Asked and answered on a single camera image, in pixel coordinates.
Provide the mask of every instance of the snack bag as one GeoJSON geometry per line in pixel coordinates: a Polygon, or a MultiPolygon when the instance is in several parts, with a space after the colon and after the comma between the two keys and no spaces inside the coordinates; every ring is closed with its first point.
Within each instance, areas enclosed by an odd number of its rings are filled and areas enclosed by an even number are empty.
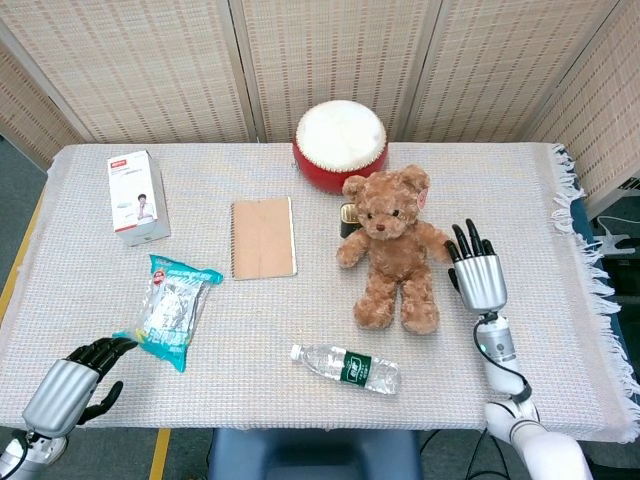
{"type": "Polygon", "coordinates": [[[144,350],[184,372],[187,348],[211,285],[222,282],[215,270],[198,270],[170,258],[150,255],[151,280],[142,313],[130,330],[114,337],[135,340],[144,350]]]}

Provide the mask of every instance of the teddy bear leg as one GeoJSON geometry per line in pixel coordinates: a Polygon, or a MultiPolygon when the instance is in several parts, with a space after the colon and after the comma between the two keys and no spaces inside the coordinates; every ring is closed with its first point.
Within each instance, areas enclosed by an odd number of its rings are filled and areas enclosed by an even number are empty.
{"type": "Polygon", "coordinates": [[[369,271],[364,297],[353,307],[356,322],[362,328],[386,328],[393,318],[396,281],[376,270],[369,271]]]}
{"type": "Polygon", "coordinates": [[[431,272],[421,269],[402,284],[402,324],[418,335],[438,328],[440,313],[433,299],[431,272]]]}

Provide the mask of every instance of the brown teddy bear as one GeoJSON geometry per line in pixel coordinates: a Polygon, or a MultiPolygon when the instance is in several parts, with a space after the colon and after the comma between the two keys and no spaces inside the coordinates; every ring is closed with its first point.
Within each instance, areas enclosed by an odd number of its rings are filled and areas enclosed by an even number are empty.
{"type": "Polygon", "coordinates": [[[404,327],[419,335],[438,327],[427,254],[441,263],[451,260],[444,246],[449,237],[418,220],[424,206],[419,202],[424,202],[428,188],[429,176],[416,165],[368,178],[356,175],[344,183],[342,193],[355,203],[363,228],[347,237],[337,257],[341,267],[349,268],[369,252],[367,289],[353,308],[363,328],[389,326],[398,283],[404,327]]]}

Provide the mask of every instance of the textured tablecloth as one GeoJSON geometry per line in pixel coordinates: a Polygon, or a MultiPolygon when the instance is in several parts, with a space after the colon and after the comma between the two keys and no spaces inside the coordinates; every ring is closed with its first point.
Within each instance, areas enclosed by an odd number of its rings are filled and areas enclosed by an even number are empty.
{"type": "MultiPolygon", "coordinates": [[[[421,217],[441,228],[471,217],[501,256],[503,313],[544,424],[581,439],[638,434],[637,392],[603,313],[615,305],[594,280],[595,257],[572,233],[579,192],[569,159],[547,144],[392,144],[390,168],[432,177],[421,217]]],[[[140,349],[109,373],[122,379],[112,411],[92,426],[482,428],[486,383],[466,312],[434,266],[437,333],[418,337],[396,319],[359,330],[352,305],[367,262],[341,270],[335,252],[344,199],[312,188],[286,144],[81,145],[56,157],[43,208],[0,330],[0,424],[20,414],[51,364],[126,327],[139,314],[148,253],[212,267],[212,288],[179,374],[140,349]],[[159,162],[170,238],[126,247],[112,232],[106,159],[147,148],[159,162]],[[230,275],[230,205],[292,198],[298,274],[237,282],[230,275]],[[383,396],[323,379],[289,360],[292,344],[331,343],[399,363],[402,387],[383,396]]]]}

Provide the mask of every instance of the beige wall panel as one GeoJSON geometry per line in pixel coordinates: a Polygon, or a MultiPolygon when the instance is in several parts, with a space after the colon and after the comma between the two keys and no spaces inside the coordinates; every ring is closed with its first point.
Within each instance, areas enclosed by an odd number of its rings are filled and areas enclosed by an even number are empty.
{"type": "Polygon", "coordinates": [[[530,136],[567,146],[591,216],[640,171],[640,2],[621,2],[620,9],[561,83],[530,136]]]}
{"type": "Polygon", "coordinates": [[[406,139],[516,141],[611,9],[605,0],[445,0],[406,139]]]}
{"type": "Polygon", "coordinates": [[[249,140],[215,2],[7,0],[0,15],[97,141],[249,140]]]}
{"type": "Polygon", "coordinates": [[[43,170],[65,145],[84,143],[2,43],[0,105],[0,133],[43,170]]]}
{"type": "Polygon", "coordinates": [[[409,76],[434,2],[235,2],[244,13],[268,141],[291,141],[308,108],[334,99],[368,106],[394,139],[408,113],[402,102],[415,90],[409,76]]]}

